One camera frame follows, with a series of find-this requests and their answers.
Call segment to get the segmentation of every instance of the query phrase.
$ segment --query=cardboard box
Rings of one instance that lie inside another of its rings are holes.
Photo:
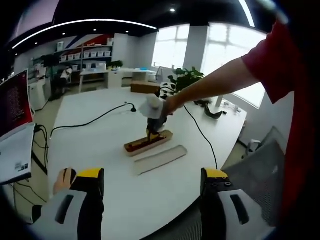
[[[133,81],[131,83],[131,92],[139,94],[155,94],[159,91],[160,85],[154,82]]]

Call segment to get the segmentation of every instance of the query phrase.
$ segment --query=window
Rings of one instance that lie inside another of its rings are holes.
[[[201,71],[209,75],[231,60],[247,54],[266,37],[265,33],[251,28],[211,23]],[[257,83],[233,94],[259,108],[265,95],[265,88],[261,83]]]
[[[160,29],[155,41],[152,66],[182,68],[185,61],[190,25]]]

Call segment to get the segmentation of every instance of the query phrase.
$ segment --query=led light strip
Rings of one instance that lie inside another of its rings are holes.
[[[248,19],[250,27],[255,27],[254,19],[251,16],[251,12],[249,10],[249,7],[246,3],[246,0],[239,0],[239,3],[241,4],[241,7],[243,8],[243,11],[246,15],[246,18]]]
[[[149,25],[145,25],[145,24],[142,24],[142,23],[134,22],[134,21],[123,21],[123,20],[115,20],[115,19],[85,19],[85,20],[78,20],[78,21],[69,21],[69,22],[65,22],[65,23],[61,23],[61,24],[58,24],[58,25],[54,25],[54,26],[48,27],[46,29],[43,29],[41,31],[38,31],[38,32],[26,37],[22,41],[18,42],[16,45],[14,45],[12,47],[12,49],[15,49],[20,44],[24,43],[25,41],[33,38],[34,36],[36,36],[38,34],[44,33],[45,31],[48,31],[48,30],[51,30],[51,29],[55,29],[55,28],[58,28],[58,27],[61,27],[61,26],[69,25],[69,24],[86,23],[86,22],[117,22],[117,23],[124,23],[124,24],[139,25],[139,26],[142,26],[142,27],[150,28],[150,29],[157,29],[154,26],[149,26]]]

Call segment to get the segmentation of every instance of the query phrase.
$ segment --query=potted plant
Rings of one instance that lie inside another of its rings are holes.
[[[176,79],[173,75],[168,76],[170,79],[170,82],[175,84],[175,91],[180,92],[181,90],[189,87],[190,85],[198,82],[204,77],[204,74],[202,72],[199,72],[196,70],[196,68],[193,66],[191,70],[188,70],[186,68],[181,69],[177,68],[173,71],[174,74],[176,74]]]
[[[121,60],[118,60],[118,61],[108,62],[106,64],[106,67],[109,70],[118,70],[119,68],[123,67],[123,65],[124,65],[124,62]]]

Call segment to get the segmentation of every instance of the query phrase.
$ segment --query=ceiling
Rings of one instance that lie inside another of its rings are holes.
[[[144,26],[119,22],[75,23],[45,31],[12,50],[13,45],[33,33],[52,25],[77,20],[124,20],[153,26],[157,29],[186,23],[192,26],[203,26],[208,25],[209,22],[227,22],[249,27],[249,22],[239,0],[60,0],[54,14],[53,23],[30,30],[11,43],[6,44],[19,16],[32,0],[22,2],[14,3],[12,1],[9,3],[11,5],[9,8],[2,9],[2,22],[7,23],[1,27],[1,35],[3,36],[1,45],[4,46],[2,53],[10,59],[16,53],[20,54],[34,48],[35,42],[41,45],[60,39],[63,37],[62,33],[66,33],[64,37],[70,37],[93,33],[107,34],[129,31],[129,35],[141,37],[157,31]],[[274,16],[261,7],[256,0],[246,0],[246,2],[251,11],[255,27],[261,31],[269,32],[275,21]],[[170,8],[175,8],[176,12],[171,13]]]

